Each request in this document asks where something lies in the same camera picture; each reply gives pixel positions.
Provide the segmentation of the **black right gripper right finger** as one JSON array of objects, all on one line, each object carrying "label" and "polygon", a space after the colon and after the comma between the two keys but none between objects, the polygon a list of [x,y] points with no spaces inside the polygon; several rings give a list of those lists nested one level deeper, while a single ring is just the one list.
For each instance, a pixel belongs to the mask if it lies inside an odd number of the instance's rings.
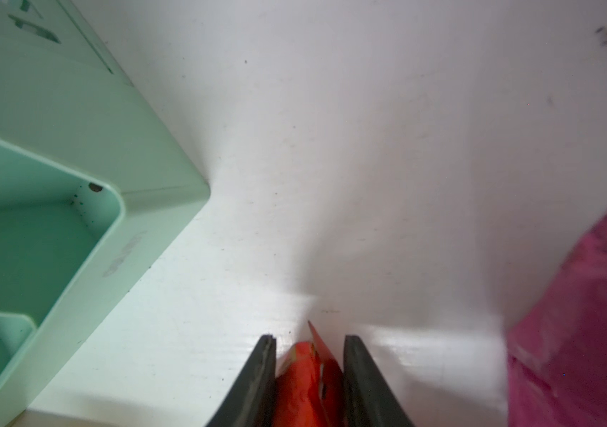
[{"label": "black right gripper right finger", "polygon": [[360,336],[344,338],[344,407],[351,427],[413,427]]}]

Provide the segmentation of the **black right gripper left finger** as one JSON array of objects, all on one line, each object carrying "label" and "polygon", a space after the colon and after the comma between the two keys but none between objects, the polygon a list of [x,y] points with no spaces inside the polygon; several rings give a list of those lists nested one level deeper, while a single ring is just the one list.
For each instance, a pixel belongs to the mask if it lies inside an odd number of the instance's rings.
[{"label": "black right gripper left finger", "polygon": [[267,427],[276,400],[277,341],[264,334],[207,427]]}]

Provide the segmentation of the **mint green file organizer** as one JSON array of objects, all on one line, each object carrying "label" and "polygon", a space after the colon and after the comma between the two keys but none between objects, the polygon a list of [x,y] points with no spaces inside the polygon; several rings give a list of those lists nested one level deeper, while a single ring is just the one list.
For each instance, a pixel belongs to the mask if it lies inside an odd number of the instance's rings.
[{"label": "mint green file organizer", "polygon": [[0,426],[209,194],[72,2],[0,1]]}]

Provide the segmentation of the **pink tea bag packet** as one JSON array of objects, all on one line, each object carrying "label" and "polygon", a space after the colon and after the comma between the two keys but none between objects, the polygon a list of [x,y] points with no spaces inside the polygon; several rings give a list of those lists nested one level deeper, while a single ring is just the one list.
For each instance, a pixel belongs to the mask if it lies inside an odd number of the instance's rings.
[{"label": "pink tea bag packet", "polygon": [[607,213],[506,335],[511,426],[607,426]]}]

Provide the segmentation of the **red foil tea bag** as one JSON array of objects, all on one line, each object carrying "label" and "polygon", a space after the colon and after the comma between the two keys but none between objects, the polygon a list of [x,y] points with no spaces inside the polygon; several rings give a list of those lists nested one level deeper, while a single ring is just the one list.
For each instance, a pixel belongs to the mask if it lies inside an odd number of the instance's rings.
[{"label": "red foil tea bag", "polygon": [[344,426],[344,374],[317,329],[293,344],[276,376],[273,426]]}]

